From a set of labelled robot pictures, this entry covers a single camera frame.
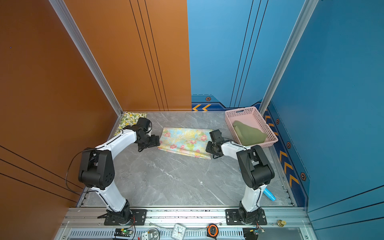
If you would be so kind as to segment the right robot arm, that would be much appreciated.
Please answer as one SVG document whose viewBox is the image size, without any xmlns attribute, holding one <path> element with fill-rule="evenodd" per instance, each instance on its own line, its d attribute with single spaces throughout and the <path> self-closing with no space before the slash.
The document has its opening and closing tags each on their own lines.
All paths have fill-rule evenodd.
<svg viewBox="0 0 384 240">
<path fill-rule="evenodd" d="M 245 147 L 222 137 L 219 130 L 210 132 L 206 152 L 214 158 L 231 157 L 238 161 L 246 189 L 239 204 L 238 219 L 229 218 L 229 225 L 267 225 L 265 211 L 260 206 L 267 185 L 275 177 L 273 167 L 261 146 Z"/>
</svg>

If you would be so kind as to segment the lemon print skirt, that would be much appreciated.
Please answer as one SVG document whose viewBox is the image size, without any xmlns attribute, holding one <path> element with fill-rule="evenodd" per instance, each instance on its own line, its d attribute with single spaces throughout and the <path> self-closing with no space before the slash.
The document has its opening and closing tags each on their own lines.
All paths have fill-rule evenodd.
<svg viewBox="0 0 384 240">
<path fill-rule="evenodd" d="M 117 130 L 114 133 L 116 136 L 120 130 L 122 130 L 126 126 L 133 126 L 137 124 L 139 118 L 146 118 L 147 113 L 133 113 L 133 112 L 125 112 L 121 119 L 118 121 Z"/>
</svg>

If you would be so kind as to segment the pink plastic basket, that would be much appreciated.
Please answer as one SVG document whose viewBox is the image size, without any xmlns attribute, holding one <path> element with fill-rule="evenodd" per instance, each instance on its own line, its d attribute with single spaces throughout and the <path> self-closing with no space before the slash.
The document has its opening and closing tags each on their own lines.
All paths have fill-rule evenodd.
<svg viewBox="0 0 384 240">
<path fill-rule="evenodd" d="M 225 121 L 236 143 L 244 146 L 271 147 L 277 135 L 264 120 L 256 107 L 247 107 L 225 112 Z"/>
</svg>

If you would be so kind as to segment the pastel floral skirt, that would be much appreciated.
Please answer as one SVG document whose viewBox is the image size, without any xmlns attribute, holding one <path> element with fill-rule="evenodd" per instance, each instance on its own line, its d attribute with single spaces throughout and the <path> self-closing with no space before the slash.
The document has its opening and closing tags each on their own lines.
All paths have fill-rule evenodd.
<svg viewBox="0 0 384 240">
<path fill-rule="evenodd" d="M 206 152 L 211 140 L 212 129 L 164 128 L 160 137 L 159 150 L 210 160 L 212 154 Z"/>
</svg>

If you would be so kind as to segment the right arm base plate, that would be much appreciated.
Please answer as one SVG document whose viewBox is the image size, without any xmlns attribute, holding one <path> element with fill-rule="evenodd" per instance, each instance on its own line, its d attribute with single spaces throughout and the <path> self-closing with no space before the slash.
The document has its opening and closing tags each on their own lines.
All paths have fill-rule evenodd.
<svg viewBox="0 0 384 240">
<path fill-rule="evenodd" d="M 246 212 L 243 208 L 226 209 L 227 225 L 259 225 L 266 226 L 267 217 L 262 208 L 258 208 L 253 212 Z"/>
</svg>

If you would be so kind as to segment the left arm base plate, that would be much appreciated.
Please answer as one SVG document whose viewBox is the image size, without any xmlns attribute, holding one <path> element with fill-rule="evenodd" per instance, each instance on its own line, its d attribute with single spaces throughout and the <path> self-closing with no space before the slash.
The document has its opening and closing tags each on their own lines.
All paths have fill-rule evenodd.
<svg viewBox="0 0 384 240">
<path fill-rule="evenodd" d="M 99 218 L 105 218 L 105 226 L 143 226 L 147 217 L 146 209 L 133 209 L 119 213 L 107 210 L 107 213 Z"/>
</svg>

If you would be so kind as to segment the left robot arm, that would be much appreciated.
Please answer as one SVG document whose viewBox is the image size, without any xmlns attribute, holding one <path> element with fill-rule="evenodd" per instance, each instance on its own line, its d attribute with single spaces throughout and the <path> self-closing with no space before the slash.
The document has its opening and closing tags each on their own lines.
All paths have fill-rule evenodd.
<svg viewBox="0 0 384 240">
<path fill-rule="evenodd" d="M 132 126 L 126 126 L 107 142 L 82 151 L 78 179 L 95 192 L 106 204 L 105 225 L 133 225 L 134 214 L 129 201 L 122 196 L 116 183 L 114 159 L 125 148 L 137 144 L 138 152 L 160 146 L 160 137 L 150 135 L 152 122 L 139 118 Z"/>
</svg>

